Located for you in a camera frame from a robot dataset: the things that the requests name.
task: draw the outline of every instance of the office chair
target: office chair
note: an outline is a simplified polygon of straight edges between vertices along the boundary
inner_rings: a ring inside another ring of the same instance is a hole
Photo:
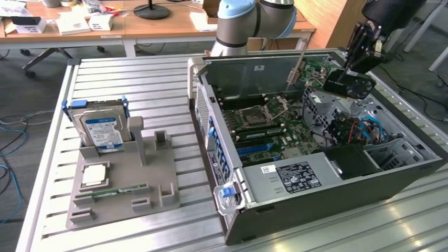
[[[105,49],[104,49],[102,46],[97,46],[96,49],[101,53],[105,52]],[[25,56],[30,55],[30,53],[26,49],[20,49],[20,53]],[[21,68],[24,70],[24,74],[28,78],[34,78],[36,77],[36,73],[33,71],[28,71],[28,69],[33,65],[36,65],[38,62],[41,62],[41,60],[45,59],[52,53],[60,53],[61,55],[64,55],[64,57],[66,59],[72,59],[72,56],[68,54],[68,52],[65,51],[64,48],[60,48],[60,47],[46,48],[44,50],[44,52],[41,52],[41,54],[32,61],[29,61],[29,63]]]

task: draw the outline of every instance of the aluminum extrusion table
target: aluminum extrusion table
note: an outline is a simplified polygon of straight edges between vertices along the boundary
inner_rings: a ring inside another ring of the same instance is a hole
[[[242,244],[224,245],[186,106],[186,60],[193,56],[200,55],[86,59],[66,67],[17,251],[446,249],[446,167],[417,180],[386,201]],[[378,81],[376,88],[446,150],[446,135],[382,82]],[[152,135],[154,130],[164,128],[173,137],[181,207],[69,231],[65,229],[65,218],[80,139],[61,113],[61,101],[117,99],[122,94],[129,100],[130,115],[144,117],[142,134]]]

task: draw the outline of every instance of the blue pcie slot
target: blue pcie slot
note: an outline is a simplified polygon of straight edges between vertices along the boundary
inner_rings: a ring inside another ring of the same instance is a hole
[[[273,161],[277,161],[277,160],[280,159],[280,157],[281,157],[281,154],[273,156],[273,157],[272,157],[272,160],[273,160]]]
[[[272,148],[272,146],[273,146],[273,143],[268,143],[265,145],[258,145],[250,148],[244,148],[244,149],[237,150],[237,154],[244,155],[244,154],[249,154],[249,153],[258,152],[258,151],[268,151]]]

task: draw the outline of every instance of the power supply label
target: power supply label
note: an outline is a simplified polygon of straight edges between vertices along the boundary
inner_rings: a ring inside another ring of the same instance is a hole
[[[288,193],[321,186],[308,162],[277,167],[277,173]]]
[[[90,133],[93,144],[100,149],[113,149],[122,145],[120,131],[114,129],[114,118],[85,120],[86,129]]]

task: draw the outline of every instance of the white sticker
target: white sticker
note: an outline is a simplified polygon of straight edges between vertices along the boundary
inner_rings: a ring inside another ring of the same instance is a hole
[[[245,136],[245,138],[256,138],[256,137],[261,137],[264,135],[265,135],[265,133],[258,133],[258,134],[248,135],[248,136]]]
[[[110,197],[110,196],[114,196],[114,195],[117,195],[117,193],[105,193],[105,194],[96,195],[93,197],[94,198],[106,198],[106,197]]]
[[[264,66],[254,66],[253,71],[262,71],[264,70]]]
[[[274,133],[278,133],[281,131],[281,129],[274,129],[274,130],[268,130],[266,131],[266,134],[274,134]]]
[[[128,188],[128,189],[118,189],[120,193],[128,193],[132,192],[133,188]]]
[[[121,35],[102,35],[101,38],[121,38]]]
[[[100,149],[114,149],[122,145],[120,131],[114,129],[114,118],[98,118],[85,120],[93,144]]]
[[[269,172],[276,172],[277,170],[274,169],[274,165],[268,165],[268,166],[261,166],[261,172],[262,173],[269,173]]]

